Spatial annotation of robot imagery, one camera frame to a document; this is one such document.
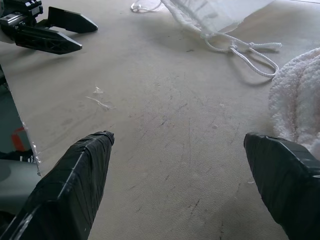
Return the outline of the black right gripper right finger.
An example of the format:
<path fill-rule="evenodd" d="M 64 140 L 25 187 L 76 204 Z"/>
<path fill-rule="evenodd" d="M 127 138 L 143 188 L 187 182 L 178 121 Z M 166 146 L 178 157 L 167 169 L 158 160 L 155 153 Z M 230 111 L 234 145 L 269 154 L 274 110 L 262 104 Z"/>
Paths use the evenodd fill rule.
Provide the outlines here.
<path fill-rule="evenodd" d="M 289 240 L 320 240 L 320 161 L 300 144 L 254 132 L 243 146 L 261 199 Z"/>

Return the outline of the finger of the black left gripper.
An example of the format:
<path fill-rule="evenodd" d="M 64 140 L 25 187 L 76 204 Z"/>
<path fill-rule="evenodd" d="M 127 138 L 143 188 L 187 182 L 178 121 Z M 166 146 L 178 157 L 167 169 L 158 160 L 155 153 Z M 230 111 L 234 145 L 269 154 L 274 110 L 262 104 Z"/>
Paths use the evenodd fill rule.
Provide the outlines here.
<path fill-rule="evenodd" d="M 15 44 L 56 55 L 69 54 L 82 49 L 80 43 L 59 31 L 24 25 L 19 25 L 16 29 Z"/>
<path fill-rule="evenodd" d="M 51 27 L 65 29 L 74 33 L 98 31 L 98 26 L 83 14 L 52 6 L 48 8 L 47 23 Z"/>

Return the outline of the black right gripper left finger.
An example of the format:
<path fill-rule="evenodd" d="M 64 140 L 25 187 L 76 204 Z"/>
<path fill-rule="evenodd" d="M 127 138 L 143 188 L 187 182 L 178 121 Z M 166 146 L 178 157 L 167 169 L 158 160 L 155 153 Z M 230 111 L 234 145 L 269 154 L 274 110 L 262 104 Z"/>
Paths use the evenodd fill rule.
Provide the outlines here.
<path fill-rule="evenodd" d="M 88 240 L 101 204 L 112 132 L 69 147 L 40 180 L 35 164 L 0 160 L 0 240 Z"/>

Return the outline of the white fluffy towel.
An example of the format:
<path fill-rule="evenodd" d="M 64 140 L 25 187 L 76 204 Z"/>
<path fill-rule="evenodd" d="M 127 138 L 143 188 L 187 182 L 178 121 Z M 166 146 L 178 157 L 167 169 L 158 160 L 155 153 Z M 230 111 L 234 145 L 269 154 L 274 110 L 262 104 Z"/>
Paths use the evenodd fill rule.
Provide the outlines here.
<path fill-rule="evenodd" d="M 320 47 L 286 63 L 273 78 L 268 110 L 277 137 L 320 160 Z"/>

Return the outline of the red and black object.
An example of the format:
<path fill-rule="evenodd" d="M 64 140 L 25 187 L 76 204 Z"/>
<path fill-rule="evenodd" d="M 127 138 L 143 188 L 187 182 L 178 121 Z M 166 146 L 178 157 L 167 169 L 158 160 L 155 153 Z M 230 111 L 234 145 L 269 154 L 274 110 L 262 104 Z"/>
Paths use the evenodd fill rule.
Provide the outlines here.
<path fill-rule="evenodd" d="M 25 148 L 25 146 L 19 136 L 19 133 L 22 133 L 24 131 L 25 131 L 25 129 L 22 126 L 22 127 L 17 128 L 11 134 L 11 140 L 12 140 L 13 146 L 15 147 L 16 151 L 18 151 L 18 152 L 25 152 L 26 151 L 26 148 Z"/>

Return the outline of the clear tape scrap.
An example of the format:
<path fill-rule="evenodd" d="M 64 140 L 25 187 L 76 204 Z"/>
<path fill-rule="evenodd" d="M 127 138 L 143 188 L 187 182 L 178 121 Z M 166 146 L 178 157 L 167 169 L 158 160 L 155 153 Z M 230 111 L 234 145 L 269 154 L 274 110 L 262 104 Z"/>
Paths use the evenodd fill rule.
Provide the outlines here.
<path fill-rule="evenodd" d="M 116 109 L 116 106 L 109 100 L 108 94 L 97 85 L 94 87 L 93 92 L 89 96 L 85 96 L 85 98 L 100 106 L 104 111 Z"/>

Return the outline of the white mesh drawstring bag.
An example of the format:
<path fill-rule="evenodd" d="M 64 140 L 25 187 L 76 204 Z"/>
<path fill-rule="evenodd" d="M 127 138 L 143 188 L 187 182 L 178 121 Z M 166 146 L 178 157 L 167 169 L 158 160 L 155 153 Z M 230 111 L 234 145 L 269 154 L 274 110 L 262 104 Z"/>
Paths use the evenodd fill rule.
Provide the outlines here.
<path fill-rule="evenodd" d="M 153 12 L 164 5 L 182 27 L 199 34 L 211 50 L 237 55 L 260 76 L 273 78 L 280 70 L 274 61 L 257 50 L 280 48 L 282 47 L 281 43 L 245 42 L 228 34 L 235 30 L 245 18 L 275 0 L 159 0 L 159 3 L 151 8 L 142 6 L 139 1 L 136 0 L 130 6 L 132 12 Z M 238 51 L 239 46 L 264 59 L 274 69 L 274 73 L 270 74 L 259 70 L 245 55 Z"/>

